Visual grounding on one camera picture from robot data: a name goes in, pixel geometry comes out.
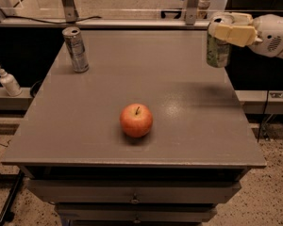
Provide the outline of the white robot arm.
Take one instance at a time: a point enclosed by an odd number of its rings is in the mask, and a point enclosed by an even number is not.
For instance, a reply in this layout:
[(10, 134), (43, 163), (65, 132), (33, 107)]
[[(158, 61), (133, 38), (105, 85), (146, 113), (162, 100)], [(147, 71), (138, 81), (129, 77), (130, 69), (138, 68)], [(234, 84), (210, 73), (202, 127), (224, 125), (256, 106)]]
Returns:
[(208, 24), (207, 64), (223, 68), (229, 64), (232, 46), (248, 47), (265, 57), (283, 59), (283, 17), (267, 14), (216, 12)]

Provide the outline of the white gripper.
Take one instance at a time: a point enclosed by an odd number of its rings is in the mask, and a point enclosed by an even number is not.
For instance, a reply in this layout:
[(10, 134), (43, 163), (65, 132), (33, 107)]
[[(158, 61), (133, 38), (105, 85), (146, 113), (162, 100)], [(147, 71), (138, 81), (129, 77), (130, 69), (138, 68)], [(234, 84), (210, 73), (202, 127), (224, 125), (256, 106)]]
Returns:
[(268, 14), (254, 20), (250, 14), (215, 12), (208, 33), (218, 40), (240, 47), (249, 46), (256, 54), (283, 58), (283, 17)]

